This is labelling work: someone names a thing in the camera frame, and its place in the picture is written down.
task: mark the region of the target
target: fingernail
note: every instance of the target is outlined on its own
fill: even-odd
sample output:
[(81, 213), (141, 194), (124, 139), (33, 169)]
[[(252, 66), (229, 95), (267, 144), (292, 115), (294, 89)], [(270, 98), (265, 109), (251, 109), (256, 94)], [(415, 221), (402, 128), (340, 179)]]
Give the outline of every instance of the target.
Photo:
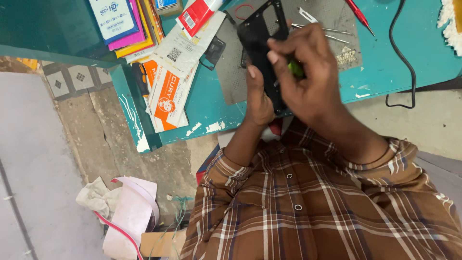
[(252, 77), (252, 79), (255, 78), (255, 71), (254, 71), (253, 66), (249, 66), (249, 74)]
[(275, 64), (278, 61), (278, 55), (276, 54), (275, 51), (270, 50), (268, 52), (268, 54), (266, 54), (266, 55), (267, 55), (269, 61), (271, 62), (271, 64)]

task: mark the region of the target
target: person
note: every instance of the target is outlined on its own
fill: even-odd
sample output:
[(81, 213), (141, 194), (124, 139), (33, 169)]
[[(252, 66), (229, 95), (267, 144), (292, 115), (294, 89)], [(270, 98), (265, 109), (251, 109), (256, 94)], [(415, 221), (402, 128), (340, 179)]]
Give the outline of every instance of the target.
[(248, 66), (245, 119), (197, 188), (181, 259), (461, 259), (455, 206), (413, 162), (417, 147), (378, 135), (341, 103), (322, 27), (267, 44), (296, 118), (280, 141), (261, 143), (273, 106)]

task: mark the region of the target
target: shirt sleeve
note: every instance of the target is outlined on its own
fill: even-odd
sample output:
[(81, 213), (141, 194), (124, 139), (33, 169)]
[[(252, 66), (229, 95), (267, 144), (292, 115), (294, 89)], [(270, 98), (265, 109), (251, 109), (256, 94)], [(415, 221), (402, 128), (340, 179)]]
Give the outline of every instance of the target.
[(200, 259), (212, 232), (220, 224), (236, 192), (253, 167), (243, 167), (218, 151), (197, 187), (180, 259)]
[(434, 256), (451, 259), (462, 252), (461, 223), (454, 202), (438, 192), (427, 172), (414, 163), (417, 147), (385, 137), (389, 148), (369, 164), (340, 164), (362, 183), (364, 193)]

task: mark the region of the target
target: white fluffy material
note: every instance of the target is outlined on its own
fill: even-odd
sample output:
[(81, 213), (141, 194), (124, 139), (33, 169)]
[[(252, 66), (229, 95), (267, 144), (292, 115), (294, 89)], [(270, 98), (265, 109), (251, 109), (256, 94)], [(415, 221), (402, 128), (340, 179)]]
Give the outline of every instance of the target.
[(457, 56), (462, 56), (462, 33), (457, 32), (454, 5), (452, 4), (452, 0), (441, 0), (441, 2), (443, 4), (443, 8), (439, 13), (438, 28), (441, 28), (449, 20), (449, 24), (443, 31), (443, 35), (446, 38), (448, 45), (454, 47)]

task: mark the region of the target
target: hand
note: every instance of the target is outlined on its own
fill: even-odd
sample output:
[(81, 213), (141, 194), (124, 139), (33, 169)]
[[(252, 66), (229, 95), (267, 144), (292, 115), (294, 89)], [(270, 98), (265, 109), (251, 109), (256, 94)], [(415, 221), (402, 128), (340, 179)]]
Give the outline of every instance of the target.
[[(297, 29), (285, 41), (270, 39), (268, 47), (282, 99), (300, 120), (314, 126), (347, 113), (340, 99), (337, 61), (320, 24)], [(294, 55), (303, 65), (306, 79), (296, 81), (286, 55)]]
[(273, 103), (265, 94), (263, 75), (247, 63), (247, 111), (244, 121), (255, 126), (266, 126), (275, 117)]

